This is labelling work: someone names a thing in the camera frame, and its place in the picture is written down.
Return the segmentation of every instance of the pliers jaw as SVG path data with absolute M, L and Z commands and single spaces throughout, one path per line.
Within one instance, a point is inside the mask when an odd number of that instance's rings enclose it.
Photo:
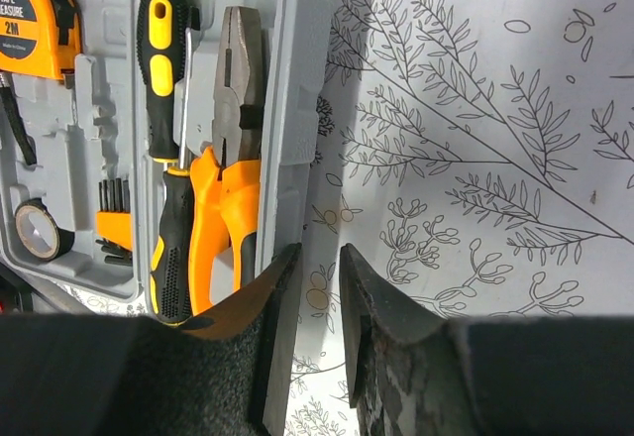
M 264 116 L 264 58 L 260 12 L 227 7 L 216 81 L 212 143 L 221 167 L 260 157 Z

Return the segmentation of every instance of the tablecloth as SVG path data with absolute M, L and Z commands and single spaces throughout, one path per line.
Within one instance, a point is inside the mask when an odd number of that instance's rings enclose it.
M 445 317 L 631 313 L 634 294 L 632 0 L 333 2 L 288 435 L 358 434 L 346 243 Z

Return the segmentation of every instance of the metal pliers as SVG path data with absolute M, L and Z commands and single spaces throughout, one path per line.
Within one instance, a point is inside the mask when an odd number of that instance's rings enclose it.
M 227 7 L 216 79 L 212 146 L 191 165 L 194 226 L 189 293 L 197 315 L 214 298 L 214 258 L 233 247 L 233 291 L 255 279 L 264 119 L 264 59 L 260 13 Z M 226 288 L 227 283 L 220 283 Z

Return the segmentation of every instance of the gray plastic tool case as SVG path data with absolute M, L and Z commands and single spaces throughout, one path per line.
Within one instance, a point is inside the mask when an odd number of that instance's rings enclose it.
M 38 165 L 27 167 L 6 120 L 1 125 L 0 223 L 3 261 L 14 271 L 65 283 L 121 301 L 148 289 L 162 208 L 162 168 L 147 155 L 145 86 L 136 60 L 139 0 L 76 0 L 83 54 L 75 89 L 13 74 Z M 329 0 L 196 0 L 202 38 L 194 54 L 187 146 L 200 154 L 211 141 L 213 82 L 223 12 L 258 8 L 269 51 L 264 115 L 259 273 L 273 253 L 301 240 L 310 163 L 318 124 L 332 7 Z M 181 88 L 176 86 L 176 101 Z M 73 114 L 73 93 L 76 115 Z M 175 108 L 175 123 L 178 123 Z M 131 268 L 104 264 L 95 244 L 99 181 L 130 180 L 134 253 Z M 14 222 L 17 206 L 41 197 L 57 225 L 75 232 L 72 251 L 43 263 L 26 251 Z

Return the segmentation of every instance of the screwdriver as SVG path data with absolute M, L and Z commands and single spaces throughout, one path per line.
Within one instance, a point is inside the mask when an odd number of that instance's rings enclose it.
M 163 173 L 165 204 L 158 223 L 152 258 L 150 292 L 158 320 L 178 325 L 191 316 L 188 286 L 189 244 L 194 221 L 194 193 L 189 176 L 193 154 L 186 145 L 189 81 L 193 61 L 193 30 L 200 30 L 200 12 L 190 7 L 185 24 L 185 71 L 178 164 Z
M 146 85 L 150 122 L 149 154 L 157 162 L 178 159 L 173 139 L 174 85 L 185 69 L 187 0 L 141 0 L 137 23 L 137 56 Z

